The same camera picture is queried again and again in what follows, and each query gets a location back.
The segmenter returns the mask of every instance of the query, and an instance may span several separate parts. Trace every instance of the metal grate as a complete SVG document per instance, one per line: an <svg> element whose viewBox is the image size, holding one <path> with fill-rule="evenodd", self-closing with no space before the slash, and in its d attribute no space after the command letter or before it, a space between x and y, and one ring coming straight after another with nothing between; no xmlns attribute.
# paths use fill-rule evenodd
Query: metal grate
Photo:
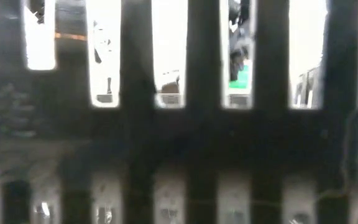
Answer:
<svg viewBox="0 0 358 224"><path fill-rule="evenodd" d="M125 169L120 177L123 185L120 211L122 223L127 224L154 222L153 178L166 164L183 167L186 174L186 213L178 212L185 214L184 223L216 222L216 173L221 169L246 170L252 177L248 214L235 210L222 219L224 223L281 222L281 206L285 203L282 179L287 174L310 172L318 182L317 192L347 187L339 167L344 154L354 155L351 149L356 148L356 140L347 138L346 125L349 115L357 110L358 1L329 1L331 10L320 72L325 76L313 77L313 92L321 91L324 95L313 97L319 105L315 111L288 107L288 0L257 1L253 107L240 112L222 110L221 94L217 91L222 50L213 47L221 45L220 5L219 0L188 1L186 108L177 111L154 108L153 83L149 81L153 75L151 3L125 1L121 107L98 111L90 108L88 102L86 46L79 45L75 54L70 54L57 45L57 69L28 70L21 0L0 0L0 84L10 83L33 96L37 108L26 116L34 117L41 110L48 114L46 123L53 123L52 131L45 131L46 125L38 124L32 126L36 131L31 136L3 135L0 143L9 138L25 139L24 142L38 138L44 149L49 150L53 138L64 139L71 145L79 139L87 142L77 147L74 156L59 160L57 175L62 189L60 205L56 207L60 208L60 217L56 215L49 223L94 223L91 175L97 170L115 169L121 163ZM6 11L17 19L1 13ZM130 19L125 16L127 13L132 13ZM141 26L133 21L141 21ZM99 100L112 99L102 96ZM16 123L22 118L7 119L10 132L31 129L27 123ZM350 145L349 152L344 153L343 142ZM22 147L25 143L16 144ZM10 173L21 181L6 181L1 187L0 223L30 222L32 191L21 175L26 169L21 167ZM312 199L310 203L316 207L315 223L349 223L347 190L318 194ZM171 210L162 210L160 215L164 217L167 212Z"/></svg>

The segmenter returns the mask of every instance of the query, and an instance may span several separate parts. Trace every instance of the black metal grille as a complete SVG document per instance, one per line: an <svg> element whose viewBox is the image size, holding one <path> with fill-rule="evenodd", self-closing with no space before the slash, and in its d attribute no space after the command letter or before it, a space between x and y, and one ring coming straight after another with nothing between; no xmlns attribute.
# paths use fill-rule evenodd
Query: black metal grille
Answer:
<svg viewBox="0 0 358 224"><path fill-rule="evenodd" d="M61 217L54 220L95 222L92 173L116 167L124 167L120 172L122 220L128 224L153 223L154 174L167 164L186 174L185 223L218 220L216 173L224 169L252 176L249 213L234 212L227 223L282 222L286 175L309 173L318 182L318 193L347 187L339 167L345 152L351 177L356 174L352 159L356 135L347 136L347 120L358 110L358 1L329 1L324 75L313 77L313 92L324 94L313 97L319 105L313 111L288 107L288 0L257 1L253 107L244 111L221 108L221 49L213 47L221 43L219 0L189 1L186 108L156 110L150 82L150 5L150 0L123 1L121 107L100 111L89 107L86 46L79 46L82 49L75 54L57 48L56 70L28 70L20 0L0 0L0 90L13 86L31 96L35 107L26 115L31 124L11 124L12 119L6 119L8 124L0 122L9 133L31 129L35 134L1 134L0 143L9 148L9 138L21 138L25 140L17 142L17 147L39 141L43 149L51 150L51 142L64 140L77 149L75 155L59 160ZM17 19L5 17L7 11ZM142 21L141 26L134 21ZM23 121L23 117L13 120ZM343 142L350 145L348 151ZM21 174L29 167L17 167L11 175L24 179ZM347 190L315 200L316 223L349 223ZM28 183L10 182L2 191L3 222L28 223Z"/></svg>

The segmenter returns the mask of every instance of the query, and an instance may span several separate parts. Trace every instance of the dark metal surface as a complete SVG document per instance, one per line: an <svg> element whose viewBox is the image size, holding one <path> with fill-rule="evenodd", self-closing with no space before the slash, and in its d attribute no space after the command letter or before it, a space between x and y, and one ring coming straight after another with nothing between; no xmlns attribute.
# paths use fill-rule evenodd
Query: dark metal surface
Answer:
<svg viewBox="0 0 358 224"><path fill-rule="evenodd" d="M319 192L340 189L347 183L340 171L342 158L345 153L354 155L355 148L353 142L345 152L343 142L350 141L346 123L356 109L358 3L331 0L323 57L324 104L318 111L288 109L288 0L259 0L257 5L254 108L223 110L219 91L211 91L220 88L222 66L221 49L213 47L220 46L219 0L198 0L188 3L187 107L156 110L151 78L151 3L127 0L122 8L122 105L117 110L99 111L92 110L88 102L86 47L80 46L75 54L58 48L58 70L27 70L19 0L0 0L0 99L16 102L0 106L9 111L4 113L6 118L0 119L0 132L8 133L0 134L0 150L16 147L24 155L30 151L41 155L30 165L55 156L55 166L49 171L62 180L63 223L91 223L91 173L119 165L126 170L121 173L125 182L124 223L133 224L153 223L149 195L155 171L165 164L185 168L187 223L216 221L219 169L234 168L252 174L253 224L279 222L285 174L307 171L318 180ZM71 16L70 10L57 14L80 21L81 16ZM6 11L17 19L1 14ZM64 26L71 28L70 22ZM33 108L30 113L16 114L23 106L21 98L14 98L16 95L29 99L27 106ZM38 117L47 122L37 124ZM12 121L23 121L23 125ZM38 145L34 139L8 141L23 138L14 133L28 130L35 133L31 137L39 139ZM51 137L63 142L53 145ZM56 151L60 152L58 156L53 153ZM11 169L7 179L28 178L21 171L30 170L30 165L20 166L22 161L4 156L6 164L16 168ZM22 198L30 195L22 182L11 183L11 188L9 184L4 186L4 208L20 210L4 213L5 223L29 219L27 200L22 206L14 203L18 200L12 191L15 188L23 191L19 195ZM348 221L346 190L316 202L318 223Z"/></svg>

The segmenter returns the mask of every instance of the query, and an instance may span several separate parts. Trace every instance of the green object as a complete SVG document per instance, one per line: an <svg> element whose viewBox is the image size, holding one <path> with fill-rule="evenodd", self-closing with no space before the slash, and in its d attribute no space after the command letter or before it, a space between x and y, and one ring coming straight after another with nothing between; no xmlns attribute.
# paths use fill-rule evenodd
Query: green object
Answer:
<svg viewBox="0 0 358 224"><path fill-rule="evenodd" d="M231 81L229 84L229 88L236 88L236 89L247 89L249 83L249 69L248 65L244 65L244 69L239 71L237 75L236 81Z"/></svg>

